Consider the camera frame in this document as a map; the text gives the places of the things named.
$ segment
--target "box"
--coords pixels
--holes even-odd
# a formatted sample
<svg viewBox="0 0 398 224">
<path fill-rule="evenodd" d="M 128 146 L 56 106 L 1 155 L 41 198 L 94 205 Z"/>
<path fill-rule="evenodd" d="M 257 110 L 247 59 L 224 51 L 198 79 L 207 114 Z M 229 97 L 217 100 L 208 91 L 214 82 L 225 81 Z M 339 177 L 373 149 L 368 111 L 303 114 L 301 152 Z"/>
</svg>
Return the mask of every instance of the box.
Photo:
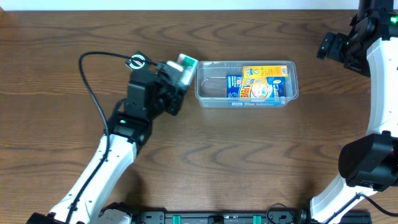
<svg viewBox="0 0 398 224">
<path fill-rule="evenodd" d="M 247 75 L 252 75 L 253 78 L 248 79 Z M 283 77 L 283 83 L 278 80 L 279 77 Z M 269 94 L 263 94 L 266 96 L 260 98 L 256 98 L 253 92 L 249 97 L 239 95 L 240 91 L 245 91 L 242 90 L 244 86 L 255 83 L 261 86 L 255 86 L 253 90 L 256 88 Z M 202 107 L 283 107 L 299 96 L 296 67 L 291 61 L 199 62 L 195 77 L 195 94 Z"/>
</svg>

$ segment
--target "wooden table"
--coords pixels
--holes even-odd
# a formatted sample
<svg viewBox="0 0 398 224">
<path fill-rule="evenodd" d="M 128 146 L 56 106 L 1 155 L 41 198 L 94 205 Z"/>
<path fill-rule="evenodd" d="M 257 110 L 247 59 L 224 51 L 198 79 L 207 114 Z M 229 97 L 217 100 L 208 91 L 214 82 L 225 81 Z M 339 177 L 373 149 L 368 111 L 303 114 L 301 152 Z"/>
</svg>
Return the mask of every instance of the wooden table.
<svg viewBox="0 0 398 224">
<path fill-rule="evenodd" d="M 47 213 L 75 183 L 103 125 L 78 73 L 92 50 L 175 60 L 291 60 L 298 99 L 280 109 L 201 108 L 193 85 L 177 117 L 163 114 L 108 202 L 167 210 L 297 207 L 338 173 L 346 143 L 364 136 L 370 79 L 315 58 L 354 11 L 6 12 L 0 21 L 0 223 Z M 106 114 L 126 96 L 124 60 L 85 59 Z M 373 197 L 397 212 L 398 191 Z M 396 220 L 376 211 L 375 223 Z"/>
</svg>

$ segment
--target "white wall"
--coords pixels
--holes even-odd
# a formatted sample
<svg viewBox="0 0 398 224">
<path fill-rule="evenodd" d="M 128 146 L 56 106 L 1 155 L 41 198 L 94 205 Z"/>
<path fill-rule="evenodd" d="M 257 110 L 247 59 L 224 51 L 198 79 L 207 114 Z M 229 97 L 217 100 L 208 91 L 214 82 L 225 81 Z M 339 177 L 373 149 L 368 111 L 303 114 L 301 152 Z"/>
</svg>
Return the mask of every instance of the white wall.
<svg viewBox="0 0 398 224">
<path fill-rule="evenodd" d="M 13 10 L 358 9 L 359 0 L 0 0 Z M 398 0 L 394 0 L 398 9 Z"/>
</svg>

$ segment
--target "cable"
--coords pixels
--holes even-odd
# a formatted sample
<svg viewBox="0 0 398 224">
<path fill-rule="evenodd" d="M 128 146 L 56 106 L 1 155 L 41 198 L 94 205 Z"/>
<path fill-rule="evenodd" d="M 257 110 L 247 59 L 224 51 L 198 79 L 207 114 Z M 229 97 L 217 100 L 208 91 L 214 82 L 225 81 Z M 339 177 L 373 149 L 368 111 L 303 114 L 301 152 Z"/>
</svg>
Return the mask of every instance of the cable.
<svg viewBox="0 0 398 224">
<path fill-rule="evenodd" d="M 276 205 L 280 205 L 280 206 L 283 206 L 283 207 L 285 207 L 286 209 L 288 209 L 284 204 L 282 204 L 282 203 L 275 203 L 275 204 L 273 204 L 273 205 L 271 205 L 268 209 L 267 209 L 267 212 L 266 212 L 266 218 L 268 219 L 268 221 L 270 221 L 272 224 L 276 224 L 274 221 L 272 221 L 270 218 L 269 218 L 269 215 L 268 215 L 268 213 L 269 213 L 269 210 L 270 209 L 272 209 L 274 206 L 276 206 Z"/>
<path fill-rule="evenodd" d="M 81 189 L 77 193 L 75 199 L 70 204 L 67 219 L 65 220 L 66 224 L 69 224 L 70 219 L 72 218 L 73 212 L 77 209 L 76 205 L 79 202 L 81 195 L 83 194 L 83 192 L 85 191 L 85 189 L 87 188 L 88 184 L 93 179 L 95 174 L 98 172 L 98 170 L 100 169 L 102 164 L 108 158 L 109 147 L 110 147 L 109 129 L 108 129 L 108 124 L 106 122 L 106 117 L 105 117 L 104 111 L 102 110 L 100 103 L 98 102 L 97 98 L 95 97 L 93 90 L 90 88 L 90 85 L 88 84 L 85 73 L 83 71 L 83 63 L 82 62 L 83 62 L 83 58 L 86 57 L 87 55 L 109 55 L 109 56 L 114 56 L 114 57 L 119 57 L 119 58 L 131 59 L 131 57 L 129 57 L 129 56 L 119 55 L 119 54 L 114 54 L 114 53 L 109 53 L 109 52 L 86 52 L 86 53 L 82 54 L 79 58 L 79 71 L 80 71 L 81 79 L 83 80 L 83 83 L 85 84 L 85 86 L 88 90 L 88 93 L 90 94 L 91 98 L 93 99 L 94 104 L 97 107 L 99 114 L 101 115 L 102 122 L 104 123 L 105 135 L 106 135 L 106 149 L 105 149 L 105 153 L 103 154 L 102 159 L 100 160 L 99 164 L 95 167 L 94 171 L 87 178 L 87 180 L 83 184 L 83 186 L 81 186 Z M 156 65 L 156 63 L 154 63 L 152 61 L 141 60 L 139 58 L 135 58 L 134 60 L 141 61 L 141 62 L 147 62 L 149 64 Z"/>
<path fill-rule="evenodd" d="M 358 193 L 353 197 L 350 201 L 348 201 L 341 209 L 335 212 L 326 222 L 325 224 L 329 224 L 332 219 L 336 218 L 341 212 L 346 210 L 352 203 L 356 200 L 359 200 L 361 197 L 365 198 L 368 202 L 370 202 L 375 208 L 377 208 L 380 212 L 390 217 L 398 217 L 398 213 L 388 212 L 387 210 L 383 209 L 380 205 L 378 205 L 374 200 L 370 199 L 368 196 L 362 193 Z"/>
</svg>

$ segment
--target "plastic bin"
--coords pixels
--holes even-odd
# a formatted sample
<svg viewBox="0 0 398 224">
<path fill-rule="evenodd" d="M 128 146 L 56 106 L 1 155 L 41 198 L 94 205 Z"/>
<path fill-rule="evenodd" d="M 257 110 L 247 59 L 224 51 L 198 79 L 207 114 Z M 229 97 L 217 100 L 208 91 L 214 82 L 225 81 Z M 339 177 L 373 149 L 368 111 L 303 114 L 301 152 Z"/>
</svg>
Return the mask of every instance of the plastic bin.
<svg viewBox="0 0 398 224">
<path fill-rule="evenodd" d="M 227 75 L 243 74 L 244 66 L 286 65 L 285 96 L 259 100 L 227 97 Z M 195 77 L 195 94 L 200 105 L 207 108 L 276 108 L 299 96 L 296 66 L 291 61 L 220 61 L 199 62 Z"/>
</svg>

